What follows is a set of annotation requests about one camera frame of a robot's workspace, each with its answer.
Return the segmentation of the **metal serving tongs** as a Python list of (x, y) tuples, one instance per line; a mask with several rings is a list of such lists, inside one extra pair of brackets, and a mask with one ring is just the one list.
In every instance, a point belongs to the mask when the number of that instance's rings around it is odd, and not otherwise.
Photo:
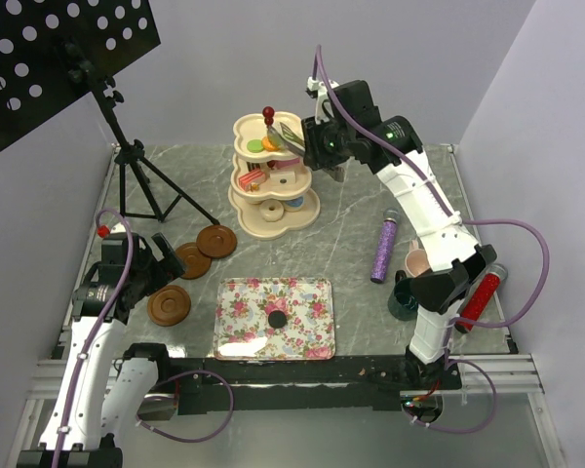
[(325, 174), (330, 176), (336, 182), (342, 183), (345, 180), (345, 170), (339, 166), (334, 167), (323, 167), (320, 169), (314, 168), (309, 165), (309, 160), (306, 159), (304, 141), (298, 136), (289, 126), (284, 123), (280, 123), (281, 131), (278, 132), (273, 125), (267, 125), (267, 136), (280, 138), (285, 144), (285, 149), (291, 153), (300, 157), (303, 163), (309, 167), (312, 171), (323, 171)]

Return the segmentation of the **brown wooden saucer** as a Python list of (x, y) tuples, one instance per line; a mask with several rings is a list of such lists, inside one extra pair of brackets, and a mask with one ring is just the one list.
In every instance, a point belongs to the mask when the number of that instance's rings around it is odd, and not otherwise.
[(211, 225), (199, 232), (196, 246), (203, 255), (219, 259), (231, 255), (236, 250), (237, 238), (230, 228)]
[(149, 319), (161, 327), (172, 327), (187, 318), (191, 309), (188, 292), (177, 285), (167, 285), (147, 301)]
[(212, 265), (212, 259), (203, 254), (195, 242), (178, 246), (175, 254), (184, 263), (185, 271), (181, 275), (184, 280), (193, 280), (204, 276)]

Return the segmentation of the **white cake slice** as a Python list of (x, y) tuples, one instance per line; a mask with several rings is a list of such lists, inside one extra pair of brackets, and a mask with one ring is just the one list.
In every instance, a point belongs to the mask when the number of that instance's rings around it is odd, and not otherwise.
[(295, 186), (296, 173), (294, 170), (271, 171), (269, 180), (273, 190), (287, 190)]

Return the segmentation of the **pink cake slice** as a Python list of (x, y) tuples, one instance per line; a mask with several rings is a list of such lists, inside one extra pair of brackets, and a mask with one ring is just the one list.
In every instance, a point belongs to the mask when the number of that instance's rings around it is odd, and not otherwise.
[(274, 171), (291, 170), (292, 168), (296, 167), (299, 163), (300, 163), (299, 158), (283, 160), (283, 161), (275, 161), (273, 163), (272, 169)]

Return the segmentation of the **orange macaron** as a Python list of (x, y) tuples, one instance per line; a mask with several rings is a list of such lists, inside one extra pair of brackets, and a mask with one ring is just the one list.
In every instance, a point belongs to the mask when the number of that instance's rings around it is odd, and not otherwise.
[(279, 150), (279, 146), (272, 142), (268, 136), (261, 140), (261, 144), (266, 151), (274, 152)]

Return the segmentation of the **blue glazed donut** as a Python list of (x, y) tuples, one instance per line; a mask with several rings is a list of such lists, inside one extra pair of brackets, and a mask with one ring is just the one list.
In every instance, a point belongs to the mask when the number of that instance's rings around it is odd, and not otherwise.
[(286, 212), (295, 213), (300, 211), (305, 204), (305, 197), (299, 196), (297, 198), (287, 200), (283, 202), (284, 209)]

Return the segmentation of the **cream three-tier cake stand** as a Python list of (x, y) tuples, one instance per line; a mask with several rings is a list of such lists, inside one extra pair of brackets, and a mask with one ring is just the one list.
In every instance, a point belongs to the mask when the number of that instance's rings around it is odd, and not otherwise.
[(256, 239), (272, 240), (311, 225), (321, 202), (302, 160), (300, 118), (266, 106), (239, 118), (233, 133), (228, 199), (241, 227)]

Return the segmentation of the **red striped cake slice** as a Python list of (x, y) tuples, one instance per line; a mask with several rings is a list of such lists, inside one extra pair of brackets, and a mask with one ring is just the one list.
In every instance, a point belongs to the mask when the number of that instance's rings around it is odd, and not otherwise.
[(251, 192), (250, 185), (253, 182), (264, 183), (266, 181), (266, 174), (263, 170), (246, 173), (238, 178), (239, 187), (245, 192)]

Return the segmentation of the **cream glazed donut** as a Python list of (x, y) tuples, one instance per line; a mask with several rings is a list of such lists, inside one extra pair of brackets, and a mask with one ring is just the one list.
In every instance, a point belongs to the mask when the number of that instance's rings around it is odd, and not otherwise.
[(279, 200), (269, 199), (259, 205), (259, 213), (266, 222), (279, 221), (284, 213), (284, 205)]

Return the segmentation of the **colourful macarons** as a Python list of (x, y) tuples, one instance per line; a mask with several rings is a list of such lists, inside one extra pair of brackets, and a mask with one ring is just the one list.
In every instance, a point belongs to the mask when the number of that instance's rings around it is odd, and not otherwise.
[(275, 330), (283, 328), (288, 323), (287, 314), (282, 310), (274, 310), (268, 314), (268, 325)]

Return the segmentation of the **pink cup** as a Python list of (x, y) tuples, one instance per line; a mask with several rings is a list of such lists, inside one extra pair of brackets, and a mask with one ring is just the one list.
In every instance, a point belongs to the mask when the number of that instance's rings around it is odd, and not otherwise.
[(419, 245), (417, 239), (413, 239), (409, 243), (404, 268), (406, 274), (412, 278), (418, 277), (430, 269), (427, 252)]

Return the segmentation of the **dark green mug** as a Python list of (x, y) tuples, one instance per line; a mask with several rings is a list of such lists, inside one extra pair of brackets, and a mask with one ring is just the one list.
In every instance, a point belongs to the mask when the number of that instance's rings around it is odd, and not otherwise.
[(417, 317), (418, 302), (411, 293), (411, 277), (405, 270), (395, 274), (395, 284), (388, 298), (388, 310), (397, 320), (408, 322)]

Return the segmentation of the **black perforated music stand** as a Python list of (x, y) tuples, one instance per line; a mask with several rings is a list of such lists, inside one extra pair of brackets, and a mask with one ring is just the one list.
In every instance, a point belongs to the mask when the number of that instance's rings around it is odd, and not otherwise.
[(149, 184), (159, 177), (175, 198), (186, 201), (211, 224), (217, 219), (128, 141), (114, 109), (123, 103), (115, 76), (158, 47), (160, 36), (147, 1), (0, 1), (0, 152), (91, 95), (119, 149), (119, 204), (127, 215), (126, 173), (132, 172), (160, 222), (161, 208)]

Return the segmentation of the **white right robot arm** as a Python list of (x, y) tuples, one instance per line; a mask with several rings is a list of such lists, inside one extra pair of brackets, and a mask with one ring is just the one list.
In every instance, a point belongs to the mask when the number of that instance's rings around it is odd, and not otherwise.
[(465, 227), (409, 120), (383, 119), (366, 81), (338, 85), (309, 78), (306, 92), (316, 111), (301, 122), (304, 164), (327, 171), (353, 158), (368, 166), (399, 203), (426, 252), (428, 267), (399, 282), (394, 292), (412, 299), (416, 308), (406, 376), (414, 387), (427, 388), (440, 376), (461, 304), (496, 252)]

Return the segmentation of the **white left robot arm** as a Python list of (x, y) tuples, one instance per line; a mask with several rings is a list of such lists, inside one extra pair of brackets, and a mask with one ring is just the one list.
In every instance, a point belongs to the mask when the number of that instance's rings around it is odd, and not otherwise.
[(53, 412), (37, 448), (19, 453), (19, 467), (120, 467), (122, 439), (148, 390), (173, 380), (165, 345), (129, 347), (114, 384), (108, 382), (131, 310), (184, 272), (166, 237), (110, 234), (101, 258), (72, 295), (69, 355)]

